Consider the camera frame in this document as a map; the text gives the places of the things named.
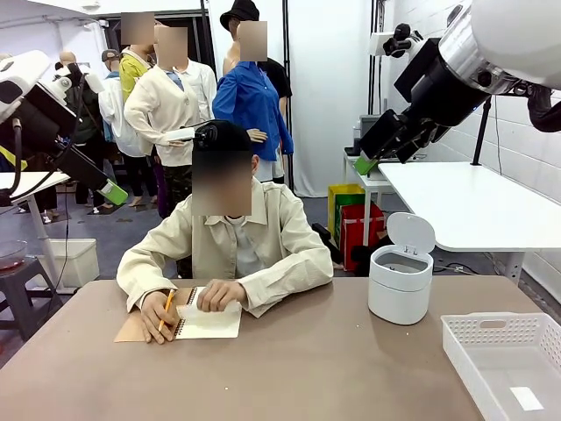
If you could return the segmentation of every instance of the table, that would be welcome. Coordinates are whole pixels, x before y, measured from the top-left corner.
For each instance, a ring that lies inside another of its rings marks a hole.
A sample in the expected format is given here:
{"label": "table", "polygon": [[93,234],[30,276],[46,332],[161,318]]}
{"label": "table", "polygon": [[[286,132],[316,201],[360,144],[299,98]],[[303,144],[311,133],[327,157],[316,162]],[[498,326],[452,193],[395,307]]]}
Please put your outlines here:
{"label": "table", "polygon": [[[44,171],[22,172],[19,186],[14,192],[13,196],[18,196],[22,193],[25,193],[28,189],[32,188],[34,185],[40,182],[47,174],[48,173]],[[0,173],[0,189],[9,188],[14,181],[14,176],[14,173]],[[35,201],[35,193],[38,193],[44,189],[48,189],[49,187],[55,186],[62,182],[66,182],[69,179],[70,177],[64,173],[58,171],[54,172],[37,189],[29,193],[27,196],[24,196],[13,202],[14,204],[20,204],[22,202],[29,203],[29,210],[32,214],[35,232],[37,233],[37,238],[41,242],[41,247],[43,249],[43,253],[45,254],[46,264],[48,266],[47,272],[51,276],[56,276],[56,274],[58,274],[58,271],[56,270],[56,266],[54,264],[54,253],[53,249],[51,248],[49,236],[46,234],[45,226],[43,225],[43,219],[41,218],[39,208],[37,207],[37,202]],[[57,283],[56,279],[52,279],[51,281],[53,282],[53,284]],[[59,292],[62,294],[70,293],[70,291],[66,291],[64,285],[62,284],[62,281],[60,281],[59,288],[57,290],[59,290]]]}
{"label": "table", "polygon": [[518,282],[525,252],[561,249],[561,206],[468,162],[380,164],[407,207],[430,222],[450,252],[508,253]]}
{"label": "table", "polygon": [[336,278],[259,319],[245,313],[237,339],[114,344],[125,294],[90,282],[0,370],[2,416],[481,420],[442,349],[440,316],[539,311],[499,276],[436,276],[429,313],[413,326],[375,317],[366,297],[367,279]]}
{"label": "table", "polygon": [[[370,203],[372,201],[372,193],[376,193],[376,206],[382,209],[382,194],[393,193],[392,185],[384,175],[376,168],[371,172],[371,178],[367,175],[360,175],[355,169],[354,163],[357,161],[358,156],[349,156],[343,151],[343,184],[347,183],[347,166],[352,168],[352,171],[359,179],[359,184],[365,190],[365,221],[370,219]],[[362,244],[368,246],[368,239],[370,235],[370,224],[364,224]]]}

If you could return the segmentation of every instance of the brown notebook cover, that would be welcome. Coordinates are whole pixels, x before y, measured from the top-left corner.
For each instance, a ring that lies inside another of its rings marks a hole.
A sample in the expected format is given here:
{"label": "brown notebook cover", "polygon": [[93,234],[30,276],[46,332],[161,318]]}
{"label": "brown notebook cover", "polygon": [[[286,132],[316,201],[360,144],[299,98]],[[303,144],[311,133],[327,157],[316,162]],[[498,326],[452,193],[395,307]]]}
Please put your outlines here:
{"label": "brown notebook cover", "polygon": [[[192,288],[179,288],[175,291],[172,306],[186,305],[192,292]],[[142,333],[142,323],[140,310],[133,310],[113,342],[145,342],[144,334]],[[174,332],[176,327],[177,325],[171,326],[171,331]]]}

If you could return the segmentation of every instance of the gray floor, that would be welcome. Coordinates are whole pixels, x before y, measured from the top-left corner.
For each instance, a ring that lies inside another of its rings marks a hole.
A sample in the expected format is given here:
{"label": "gray floor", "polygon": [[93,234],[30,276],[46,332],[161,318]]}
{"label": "gray floor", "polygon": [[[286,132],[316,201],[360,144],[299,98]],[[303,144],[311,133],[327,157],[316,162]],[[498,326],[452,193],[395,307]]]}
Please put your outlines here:
{"label": "gray floor", "polygon": [[[327,199],[303,199],[308,221],[327,225]],[[70,214],[69,238],[97,239],[97,258],[100,268],[100,279],[114,279],[117,266],[123,252],[139,242],[146,232],[160,222],[155,209],[146,207],[138,211],[129,207],[122,207],[111,215],[90,216],[90,208],[75,204],[74,197],[67,197],[67,207]],[[384,196],[384,211],[406,211],[397,195]],[[65,196],[59,195],[59,210],[65,209]],[[66,221],[46,225],[46,231],[52,238],[65,237]],[[33,229],[31,215],[16,215],[15,209],[0,208],[0,232],[4,239],[24,239],[29,243],[28,253],[41,254],[39,242]],[[462,263],[482,275],[494,275],[494,264],[482,253],[448,253],[443,250],[433,252],[435,266],[446,266],[453,262]],[[173,265],[167,269],[167,276],[174,275]],[[337,276],[347,276],[343,271],[337,271]],[[461,275],[446,270],[438,275]],[[561,323],[561,306],[547,291],[538,285],[527,274],[522,274],[520,288],[532,298],[544,311],[551,314]],[[7,310],[0,313],[0,318],[10,318]],[[22,341],[15,331],[0,331],[0,367],[22,346]]]}

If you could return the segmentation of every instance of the black t-shirt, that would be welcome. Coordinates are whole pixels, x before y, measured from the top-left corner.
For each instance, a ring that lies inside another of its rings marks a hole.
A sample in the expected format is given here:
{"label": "black t-shirt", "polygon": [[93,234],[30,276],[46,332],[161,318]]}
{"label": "black t-shirt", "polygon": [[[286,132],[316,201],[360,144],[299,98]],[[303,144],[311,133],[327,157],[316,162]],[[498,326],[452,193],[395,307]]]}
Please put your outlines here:
{"label": "black t-shirt", "polygon": [[287,72],[279,62],[273,59],[266,59],[266,61],[259,61],[257,65],[271,80],[274,88],[277,89],[279,98],[290,98],[292,96]]}

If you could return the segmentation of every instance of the white plastic box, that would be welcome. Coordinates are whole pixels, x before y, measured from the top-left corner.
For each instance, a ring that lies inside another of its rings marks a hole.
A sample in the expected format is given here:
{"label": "white plastic box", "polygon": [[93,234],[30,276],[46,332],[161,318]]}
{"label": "white plastic box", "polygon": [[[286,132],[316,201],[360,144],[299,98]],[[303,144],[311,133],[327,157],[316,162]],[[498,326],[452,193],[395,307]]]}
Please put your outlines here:
{"label": "white plastic box", "polygon": [[486,421],[561,420],[561,327],[550,316],[441,319],[443,348]]}
{"label": "white plastic box", "polygon": [[[53,285],[56,286],[59,280],[60,271],[64,266],[66,255],[66,240],[49,239],[54,254],[54,265],[57,273],[49,273],[49,266],[46,264],[45,256],[37,256],[51,276]],[[67,264],[64,267],[61,283],[65,287],[83,287],[86,283],[94,281],[99,276],[99,264],[97,262],[96,240],[95,239],[69,239],[68,240]],[[34,280],[40,287],[46,287],[42,278],[36,277]]]}

